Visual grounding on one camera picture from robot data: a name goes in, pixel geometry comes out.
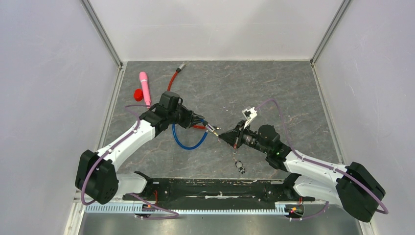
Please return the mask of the blue cable lock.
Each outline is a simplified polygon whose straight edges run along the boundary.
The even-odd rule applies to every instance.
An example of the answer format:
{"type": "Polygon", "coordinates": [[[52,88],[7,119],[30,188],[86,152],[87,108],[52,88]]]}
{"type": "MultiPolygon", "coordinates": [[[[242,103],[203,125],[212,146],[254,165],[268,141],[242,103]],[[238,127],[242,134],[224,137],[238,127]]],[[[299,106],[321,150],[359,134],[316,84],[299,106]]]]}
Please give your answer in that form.
{"type": "Polygon", "coordinates": [[[208,135],[214,135],[213,132],[218,133],[219,127],[209,123],[207,120],[204,122],[205,128],[193,128],[190,130],[179,130],[178,124],[172,125],[172,136],[176,144],[185,150],[194,150],[199,148],[208,135]]]}

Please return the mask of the small black key bunch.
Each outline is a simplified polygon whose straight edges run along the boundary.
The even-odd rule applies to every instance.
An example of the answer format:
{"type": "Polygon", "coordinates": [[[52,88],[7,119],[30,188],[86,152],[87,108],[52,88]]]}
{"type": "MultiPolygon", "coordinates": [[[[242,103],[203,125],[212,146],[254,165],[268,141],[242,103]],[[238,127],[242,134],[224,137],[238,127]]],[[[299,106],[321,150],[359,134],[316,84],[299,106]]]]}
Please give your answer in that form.
{"type": "Polygon", "coordinates": [[[243,163],[236,158],[237,149],[232,147],[231,151],[232,151],[232,159],[234,161],[235,167],[237,168],[239,173],[244,174],[245,173],[245,168],[243,166],[243,163]]]}

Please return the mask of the red cable lock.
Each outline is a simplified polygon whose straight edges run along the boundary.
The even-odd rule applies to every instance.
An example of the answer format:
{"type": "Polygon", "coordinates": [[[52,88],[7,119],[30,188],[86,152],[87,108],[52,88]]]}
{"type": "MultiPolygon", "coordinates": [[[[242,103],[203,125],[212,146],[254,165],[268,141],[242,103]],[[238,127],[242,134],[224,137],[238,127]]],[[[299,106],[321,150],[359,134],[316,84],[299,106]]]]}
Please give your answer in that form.
{"type": "MultiPolygon", "coordinates": [[[[186,66],[186,62],[182,62],[177,68],[176,68],[176,70],[175,70],[175,72],[174,72],[174,74],[172,75],[172,77],[171,77],[171,79],[170,79],[170,81],[169,81],[169,84],[168,84],[168,86],[167,86],[167,91],[169,91],[169,92],[171,92],[171,93],[173,93],[172,92],[172,87],[173,87],[173,84],[174,84],[174,82],[175,82],[175,80],[176,80],[176,78],[177,78],[177,76],[179,75],[179,73],[180,72],[182,72],[183,71],[183,69],[185,68],[185,66],[186,66]]],[[[182,106],[183,105],[183,99],[181,98],[181,97],[179,97],[179,95],[177,94],[177,93],[173,93],[174,94],[174,100],[176,101],[176,109],[175,109],[175,117],[176,117],[176,120],[175,120],[175,122],[173,123],[173,124],[177,124],[176,123],[176,121],[177,121],[177,117],[178,117],[178,109],[179,109],[179,106],[182,106]]]]}

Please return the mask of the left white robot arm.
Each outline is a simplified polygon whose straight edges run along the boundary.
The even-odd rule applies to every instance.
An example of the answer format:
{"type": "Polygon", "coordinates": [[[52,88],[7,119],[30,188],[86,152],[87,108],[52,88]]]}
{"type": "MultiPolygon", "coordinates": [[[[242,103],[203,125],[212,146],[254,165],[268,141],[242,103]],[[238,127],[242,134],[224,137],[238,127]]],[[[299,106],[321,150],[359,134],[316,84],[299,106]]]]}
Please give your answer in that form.
{"type": "Polygon", "coordinates": [[[142,200],[151,198],[154,188],[148,179],[138,173],[119,174],[121,165],[170,125],[191,128],[199,123],[208,124],[204,116],[186,108],[183,99],[170,91],[164,92],[158,103],[136,118],[134,124],[112,143],[96,151],[87,149],[81,154],[75,186],[81,191],[80,200],[84,205],[106,204],[115,196],[128,193],[135,193],[142,200]]]}

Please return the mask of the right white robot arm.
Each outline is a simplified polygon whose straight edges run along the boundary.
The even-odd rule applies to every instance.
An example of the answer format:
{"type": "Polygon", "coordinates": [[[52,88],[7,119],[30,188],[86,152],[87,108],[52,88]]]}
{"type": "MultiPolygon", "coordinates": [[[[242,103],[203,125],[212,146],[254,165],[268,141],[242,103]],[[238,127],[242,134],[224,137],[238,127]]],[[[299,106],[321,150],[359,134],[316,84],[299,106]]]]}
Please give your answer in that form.
{"type": "Polygon", "coordinates": [[[272,168],[288,172],[282,192],[289,200],[321,199],[340,206],[362,222],[370,222],[376,212],[388,214],[382,203],[385,190],[360,163],[334,164],[302,154],[284,144],[268,124],[252,131],[240,121],[218,137],[235,149],[246,145],[260,151],[266,154],[265,160],[272,168]]]}

